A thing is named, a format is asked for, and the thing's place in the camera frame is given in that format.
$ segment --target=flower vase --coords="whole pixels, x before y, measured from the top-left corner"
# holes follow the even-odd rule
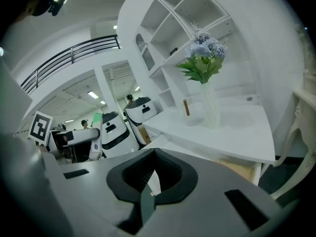
[[[209,82],[200,85],[201,101],[208,128],[217,129],[220,126],[220,108],[215,90]]]

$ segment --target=black railing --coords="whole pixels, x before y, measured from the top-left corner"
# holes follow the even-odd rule
[[[39,84],[45,78],[58,69],[62,69],[69,64],[73,64],[75,60],[81,57],[113,47],[120,49],[117,35],[90,39],[69,47],[40,65],[25,79],[25,81],[21,84],[21,87],[27,93],[30,93],[34,88],[38,88]]]

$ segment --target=white pillar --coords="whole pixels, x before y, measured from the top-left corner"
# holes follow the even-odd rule
[[[95,68],[94,72],[95,72],[95,76],[97,77],[98,84],[103,95],[103,101],[107,103],[107,106],[109,107],[109,111],[120,113],[119,108],[114,100],[114,96],[112,95],[110,91],[108,82],[104,76],[102,67]]]

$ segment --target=white table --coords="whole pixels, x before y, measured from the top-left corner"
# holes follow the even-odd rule
[[[301,182],[316,162],[316,95],[312,95],[304,89],[293,93],[298,98],[298,105],[295,111],[296,119],[287,135],[283,153],[280,159],[274,163],[274,167],[280,166],[287,157],[298,130],[301,131],[302,139],[308,148],[308,152],[293,176],[279,190],[271,194],[274,199],[277,199]]]
[[[275,150],[267,116],[262,106],[221,106],[221,126],[211,130],[202,124],[187,126],[176,108],[144,122],[194,148],[246,161],[273,164]]]

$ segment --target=white robot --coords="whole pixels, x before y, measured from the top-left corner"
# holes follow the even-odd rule
[[[157,114],[154,103],[149,97],[140,97],[134,102],[128,104],[125,109],[126,117],[130,126],[133,129],[136,139],[140,145],[145,146],[146,142],[143,139],[138,127],[146,120]]]
[[[117,112],[102,115],[102,151],[107,158],[138,149],[137,141]]]

